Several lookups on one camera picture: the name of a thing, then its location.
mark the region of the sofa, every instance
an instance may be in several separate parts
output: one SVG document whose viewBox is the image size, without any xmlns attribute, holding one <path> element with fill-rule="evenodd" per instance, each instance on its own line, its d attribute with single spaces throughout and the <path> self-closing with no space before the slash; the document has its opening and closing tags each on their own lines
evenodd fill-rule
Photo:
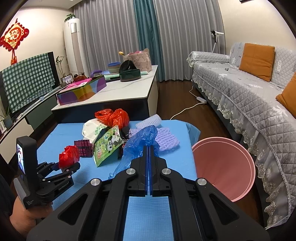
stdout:
<svg viewBox="0 0 296 241">
<path fill-rule="evenodd" d="M 296 119 L 276 100 L 294 75 L 296 52 L 275 47 L 271 81 L 266 82 L 239 70 L 243 50 L 241 42 L 230 55 L 193 51 L 187 62 L 193 84 L 232 138 L 254 157 L 269 229 L 287 222 L 296 206 Z"/>
</svg>

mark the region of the blue plastic bag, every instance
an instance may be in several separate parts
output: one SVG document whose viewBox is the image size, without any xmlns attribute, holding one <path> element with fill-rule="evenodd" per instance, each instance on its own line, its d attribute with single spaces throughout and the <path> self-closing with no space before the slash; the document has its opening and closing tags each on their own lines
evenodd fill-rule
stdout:
<svg viewBox="0 0 296 241">
<path fill-rule="evenodd" d="M 119 165 L 116 167 L 114 173 L 110 173 L 108 179 L 114 178 L 117 173 L 129 168 L 133 159 L 143 156 L 144 146 L 153 145 L 154 155 L 159 156 L 159 144 L 155 141 L 156 136 L 156 127 L 147 126 L 130 138 L 123 148 L 123 156 Z"/>
</svg>

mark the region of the metal pivot bolt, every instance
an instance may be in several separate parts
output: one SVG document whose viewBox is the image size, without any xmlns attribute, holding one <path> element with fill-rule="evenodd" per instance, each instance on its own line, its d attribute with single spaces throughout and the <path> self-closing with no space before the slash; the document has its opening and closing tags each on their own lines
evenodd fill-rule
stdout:
<svg viewBox="0 0 296 241">
<path fill-rule="evenodd" d="M 91 180 L 91 184 L 93 186 L 98 186 L 100 184 L 100 179 L 94 178 L 93 180 Z"/>
<path fill-rule="evenodd" d="M 203 178 L 200 178 L 197 180 L 197 183 L 201 186 L 204 186 L 207 184 L 207 180 L 206 179 L 203 179 Z"/>
<path fill-rule="evenodd" d="M 134 168 L 129 168 L 129 169 L 126 170 L 126 173 L 129 174 L 129 175 L 132 175 L 132 174 L 136 173 L 136 170 Z"/>
<path fill-rule="evenodd" d="M 172 171 L 168 168 L 164 168 L 161 170 L 161 172 L 164 174 L 164 175 L 169 175 Z"/>
</svg>

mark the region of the dark sleeve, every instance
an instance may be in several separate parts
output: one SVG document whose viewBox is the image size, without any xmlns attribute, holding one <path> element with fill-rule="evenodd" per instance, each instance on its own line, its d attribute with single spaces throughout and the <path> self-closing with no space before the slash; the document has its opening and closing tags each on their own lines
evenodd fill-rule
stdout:
<svg viewBox="0 0 296 241">
<path fill-rule="evenodd" d="M 1 240 L 25 241 L 12 226 L 9 216 L 12 214 L 15 197 L 5 179 L 0 175 L 0 230 Z"/>
</svg>

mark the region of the hand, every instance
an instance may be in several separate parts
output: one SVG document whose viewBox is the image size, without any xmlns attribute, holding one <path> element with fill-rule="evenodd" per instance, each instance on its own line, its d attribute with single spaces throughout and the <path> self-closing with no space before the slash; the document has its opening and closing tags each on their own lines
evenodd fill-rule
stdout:
<svg viewBox="0 0 296 241">
<path fill-rule="evenodd" d="M 50 204 L 26 210 L 17 196 L 9 219 L 13 227 L 26 238 L 29 231 L 36 226 L 36 219 L 46 218 L 51 212 L 52 206 Z"/>
</svg>

